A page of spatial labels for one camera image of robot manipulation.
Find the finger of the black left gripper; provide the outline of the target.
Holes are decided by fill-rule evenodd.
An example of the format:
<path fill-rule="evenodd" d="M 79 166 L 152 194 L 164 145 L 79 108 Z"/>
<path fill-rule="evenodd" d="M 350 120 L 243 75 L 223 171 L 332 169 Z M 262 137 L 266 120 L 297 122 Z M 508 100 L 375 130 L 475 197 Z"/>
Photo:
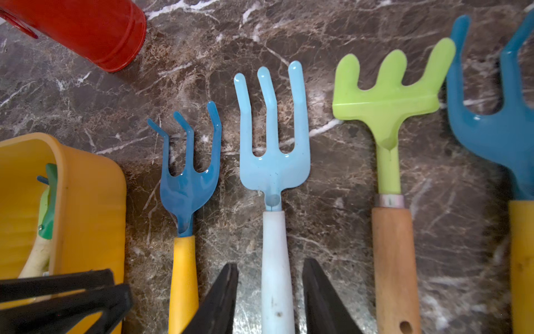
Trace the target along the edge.
<path fill-rule="evenodd" d="M 114 285 L 114 276 L 110 269 L 1 280 L 1 303 Z"/>
<path fill-rule="evenodd" d="M 67 333 L 81 320 L 100 317 L 87 333 L 111 333 L 133 306 L 127 284 L 93 289 L 1 311 L 2 333 Z"/>

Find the teal cultivator yellow handle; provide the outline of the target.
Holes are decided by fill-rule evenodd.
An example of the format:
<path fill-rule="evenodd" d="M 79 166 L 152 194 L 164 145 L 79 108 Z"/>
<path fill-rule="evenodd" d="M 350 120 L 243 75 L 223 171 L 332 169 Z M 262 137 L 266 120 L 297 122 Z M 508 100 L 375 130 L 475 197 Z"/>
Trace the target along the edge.
<path fill-rule="evenodd" d="M 460 16 L 451 39 L 456 55 L 446 75 L 449 124 L 457 140 L 481 158 L 511 173 L 510 289 L 514 333 L 533 332 L 533 110 L 525 103 L 518 54 L 533 32 L 533 12 L 500 53 L 503 107 L 492 115 L 472 113 L 464 105 L 461 54 L 470 18 Z"/>

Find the yellow plastic storage box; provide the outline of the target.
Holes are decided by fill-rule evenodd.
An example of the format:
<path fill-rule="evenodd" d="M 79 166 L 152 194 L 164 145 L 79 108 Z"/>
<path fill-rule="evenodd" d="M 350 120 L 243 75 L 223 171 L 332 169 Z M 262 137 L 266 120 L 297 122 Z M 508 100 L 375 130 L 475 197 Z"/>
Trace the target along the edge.
<path fill-rule="evenodd" d="M 113 160 L 32 133 L 1 142 L 1 278 L 16 279 L 38 235 L 39 177 L 54 164 L 57 195 L 48 272 L 108 269 L 125 279 L 127 186 Z"/>

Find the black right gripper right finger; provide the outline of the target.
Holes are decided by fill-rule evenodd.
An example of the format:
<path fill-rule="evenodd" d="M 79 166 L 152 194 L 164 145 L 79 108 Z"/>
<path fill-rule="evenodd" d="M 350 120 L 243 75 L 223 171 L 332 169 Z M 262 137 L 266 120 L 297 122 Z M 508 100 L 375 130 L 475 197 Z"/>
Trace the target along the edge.
<path fill-rule="evenodd" d="M 316 259 L 305 259 L 302 279 L 308 333 L 362 334 Z"/>

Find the light blue hand fork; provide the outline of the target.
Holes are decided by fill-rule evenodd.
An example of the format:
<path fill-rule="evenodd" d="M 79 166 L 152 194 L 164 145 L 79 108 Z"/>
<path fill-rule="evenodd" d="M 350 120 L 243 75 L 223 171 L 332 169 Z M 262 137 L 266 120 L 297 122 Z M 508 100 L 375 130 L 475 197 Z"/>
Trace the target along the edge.
<path fill-rule="evenodd" d="M 252 107 L 246 78 L 239 73 L 234 87 L 241 113 L 239 173 L 243 186 L 264 194 L 263 241 L 261 256 L 261 331 L 296 331 L 289 251 L 286 237 L 282 191 L 302 185 L 310 175 L 310 131 L 303 67 L 293 61 L 288 67 L 294 105 L 294 148 L 280 151 L 278 103 L 268 68 L 257 71 L 266 105 L 266 150 L 253 153 Z"/>

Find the dark green hand rake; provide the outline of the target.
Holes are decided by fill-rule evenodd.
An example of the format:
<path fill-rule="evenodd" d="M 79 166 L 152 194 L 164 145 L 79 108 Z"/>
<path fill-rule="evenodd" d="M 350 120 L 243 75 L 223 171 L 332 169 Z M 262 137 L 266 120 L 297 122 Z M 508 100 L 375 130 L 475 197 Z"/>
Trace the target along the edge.
<path fill-rule="evenodd" d="M 39 175 L 37 180 L 48 187 L 40 199 L 38 233 L 23 270 L 18 278 L 40 277 L 47 271 L 51 256 L 51 240 L 54 231 L 54 215 L 58 186 L 58 169 L 55 164 L 45 167 L 47 177 Z"/>

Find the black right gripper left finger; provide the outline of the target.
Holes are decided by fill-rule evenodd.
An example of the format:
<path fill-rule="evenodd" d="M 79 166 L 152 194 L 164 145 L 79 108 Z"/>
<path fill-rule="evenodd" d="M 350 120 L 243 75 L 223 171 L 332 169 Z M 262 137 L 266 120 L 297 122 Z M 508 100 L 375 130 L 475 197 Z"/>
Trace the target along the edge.
<path fill-rule="evenodd" d="M 227 263 L 183 334 L 232 334 L 238 282 L 237 264 Z"/>

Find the blue cultivator yellow handle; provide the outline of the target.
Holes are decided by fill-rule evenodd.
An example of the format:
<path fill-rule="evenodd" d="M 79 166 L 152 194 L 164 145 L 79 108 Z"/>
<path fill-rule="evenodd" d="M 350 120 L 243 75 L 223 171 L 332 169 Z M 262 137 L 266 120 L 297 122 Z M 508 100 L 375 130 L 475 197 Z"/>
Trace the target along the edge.
<path fill-rule="evenodd" d="M 177 220 L 170 287 L 169 333 L 183 333 L 199 308 L 193 214 L 214 194 L 221 166 L 222 123 L 213 101 L 208 102 L 207 110 L 214 126 L 214 137 L 211 163 L 208 169 L 201 173 L 193 166 L 193 128 L 178 111 L 174 113 L 174 118 L 186 132 L 186 161 L 183 171 L 177 176 L 171 175 L 169 171 L 169 135 L 152 120 L 147 121 L 164 139 L 160 198 L 164 208 Z"/>

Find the light green hand rake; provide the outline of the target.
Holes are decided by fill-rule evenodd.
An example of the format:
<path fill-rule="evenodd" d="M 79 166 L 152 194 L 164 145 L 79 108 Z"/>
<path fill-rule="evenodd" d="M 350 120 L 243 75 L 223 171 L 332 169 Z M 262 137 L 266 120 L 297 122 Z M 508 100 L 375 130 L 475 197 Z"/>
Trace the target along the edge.
<path fill-rule="evenodd" d="M 372 209 L 376 320 L 379 333 L 420 333 L 412 214 L 401 190 L 399 129 L 411 116 L 439 109 L 439 90 L 456 54 L 450 38 L 433 48 L 418 82 L 402 83 L 407 68 L 401 50 L 381 63 L 375 85 L 358 86 L 360 62 L 353 54 L 339 61 L 332 110 L 341 121 L 361 121 L 375 140 L 378 194 Z"/>

